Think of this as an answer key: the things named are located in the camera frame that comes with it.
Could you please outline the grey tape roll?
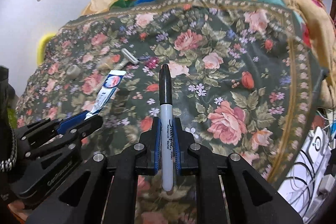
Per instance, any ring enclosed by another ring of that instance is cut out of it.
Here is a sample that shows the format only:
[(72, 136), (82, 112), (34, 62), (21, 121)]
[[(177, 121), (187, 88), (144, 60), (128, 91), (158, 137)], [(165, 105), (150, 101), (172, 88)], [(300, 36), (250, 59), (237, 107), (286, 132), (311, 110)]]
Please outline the grey tape roll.
[(66, 76), (69, 79), (76, 79), (81, 73), (80, 68), (77, 65), (71, 65), (68, 67), (67, 71), (66, 71)]

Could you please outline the black grey marker pen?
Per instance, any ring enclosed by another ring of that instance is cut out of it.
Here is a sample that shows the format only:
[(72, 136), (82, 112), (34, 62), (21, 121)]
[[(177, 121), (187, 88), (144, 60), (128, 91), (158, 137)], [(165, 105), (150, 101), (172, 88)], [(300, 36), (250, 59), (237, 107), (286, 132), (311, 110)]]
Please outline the black grey marker pen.
[(159, 71), (159, 103), (162, 154), (162, 187), (170, 192), (174, 187), (173, 99), (171, 75), (167, 64)]

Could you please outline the white toothpaste tube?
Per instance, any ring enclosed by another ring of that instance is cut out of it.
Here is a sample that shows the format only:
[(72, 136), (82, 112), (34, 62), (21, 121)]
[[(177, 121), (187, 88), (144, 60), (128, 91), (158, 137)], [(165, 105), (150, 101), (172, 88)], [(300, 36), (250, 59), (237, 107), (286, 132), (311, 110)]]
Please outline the white toothpaste tube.
[(109, 72), (97, 94), (93, 108), (86, 114), (85, 120), (97, 115), (104, 108), (110, 98), (117, 91), (117, 88), (125, 74), (126, 71), (120, 70), (111, 70)]

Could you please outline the clear plastic wrapper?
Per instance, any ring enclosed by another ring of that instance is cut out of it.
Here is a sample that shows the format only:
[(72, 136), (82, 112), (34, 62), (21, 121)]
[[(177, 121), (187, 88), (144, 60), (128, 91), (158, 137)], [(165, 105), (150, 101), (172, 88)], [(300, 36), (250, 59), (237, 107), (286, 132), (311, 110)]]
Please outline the clear plastic wrapper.
[(111, 70), (119, 62), (120, 55), (111, 55), (104, 57), (97, 65), (97, 70), (106, 71)]

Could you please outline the white disposable razor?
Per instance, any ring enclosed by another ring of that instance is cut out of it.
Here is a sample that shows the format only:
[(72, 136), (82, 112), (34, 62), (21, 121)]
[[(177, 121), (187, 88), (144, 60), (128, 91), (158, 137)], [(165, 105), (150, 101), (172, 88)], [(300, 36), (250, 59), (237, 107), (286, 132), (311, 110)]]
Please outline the white disposable razor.
[(123, 48), (121, 50), (121, 53), (123, 55), (123, 59), (113, 67), (113, 70), (121, 70), (129, 63), (132, 63), (133, 65), (137, 65), (139, 63), (139, 60), (132, 55), (126, 48)]

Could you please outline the dark floral bedspread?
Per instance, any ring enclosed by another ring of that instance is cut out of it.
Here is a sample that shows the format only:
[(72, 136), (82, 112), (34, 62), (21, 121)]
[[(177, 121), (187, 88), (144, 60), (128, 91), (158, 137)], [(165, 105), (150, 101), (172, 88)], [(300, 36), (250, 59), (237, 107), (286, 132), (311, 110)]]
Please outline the dark floral bedspread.
[[(126, 48), (139, 63), (125, 67), (102, 128), (83, 140), (84, 159), (116, 155), (151, 129), (168, 64), (182, 128), (214, 153), (240, 154), (274, 188), (287, 186), (323, 78), (302, 23), (286, 7), (242, 0), (156, 0), (81, 16), (48, 43), (19, 98), (18, 126), (92, 110), (107, 75), (98, 63), (120, 62)], [(71, 65), (81, 70), (74, 80)]]

